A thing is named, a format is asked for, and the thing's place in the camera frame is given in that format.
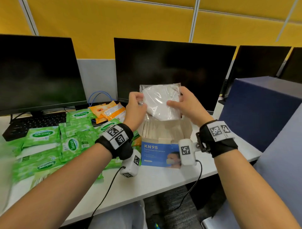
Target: face mask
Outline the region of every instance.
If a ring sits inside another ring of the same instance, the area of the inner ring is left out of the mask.
[[[175,161],[174,161],[173,159],[170,159],[170,158],[168,158],[168,159],[166,160],[166,162],[167,162],[168,165],[170,165],[170,164],[175,164]]]

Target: person's left hand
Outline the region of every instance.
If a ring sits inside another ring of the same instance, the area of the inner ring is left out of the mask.
[[[142,106],[138,102],[143,100],[143,94],[139,92],[130,92],[129,93],[129,102],[126,106],[126,116],[124,124],[126,124],[133,132],[144,121],[144,117],[147,111],[147,105],[143,104]]]

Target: wristband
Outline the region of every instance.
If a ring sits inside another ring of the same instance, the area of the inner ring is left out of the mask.
[[[119,157],[121,160],[126,160],[133,153],[131,147],[132,138],[132,130],[127,125],[119,123],[106,130],[95,143],[100,143],[109,150],[112,158]]]
[[[196,133],[200,149],[209,152],[212,157],[238,149],[234,133],[224,121],[213,120],[202,125]]]

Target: desk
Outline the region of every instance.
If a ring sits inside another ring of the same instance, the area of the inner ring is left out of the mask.
[[[222,110],[223,105],[218,104],[216,106],[213,117],[218,118]],[[0,132],[3,133],[8,126],[9,117],[0,117]],[[196,142],[195,133],[198,131],[198,127],[192,125],[193,133],[191,140]],[[250,162],[259,158],[262,154],[255,147],[241,139],[240,137],[235,138],[238,144],[239,150]],[[50,149],[56,146],[56,143],[33,146],[24,149],[22,155],[29,155],[37,153],[46,149]],[[210,154],[196,152],[196,159],[200,160],[203,166],[202,178],[214,175],[217,173],[214,160]],[[95,182],[92,187],[88,190],[83,199],[79,202],[76,208],[72,211],[63,225],[67,225],[81,219],[90,217],[94,209],[104,198],[109,185],[116,173],[117,169],[109,169],[103,171],[104,182]],[[136,177],[126,178],[121,175],[117,175],[113,185],[105,198],[102,205],[98,208],[95,214],[99,214],[131,202],[141,200],[146,197],[150,197],[161,192],[179,187],[181,185],[188,184],[196,181],[200,175],[200,165],[196,166],[183,166],[181,169],[171,169],[163,167],[153,166],[141,166],[139,173]],[[19,200],[26,192],[28,192],[33,177],[29,177],[25,180],[20,181],[12,187],[10,199],[8,202],[7,209],[12,206],[17,200]]]

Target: monitor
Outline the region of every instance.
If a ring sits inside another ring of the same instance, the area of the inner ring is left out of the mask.
[[[71,38],[0,34],[0,114],[86,104]]]
[[[229,78],[223,87],[224,97],[234,79],[260,76],[275,77],[291,47],[248,46],[238,49]]]
[[[293,48],[282,70],[280,79],[302,83],[302,48]]]
[[[114,38],[117,94],[128,101],[140,85],[181,83],[214,111],[235,46]]]

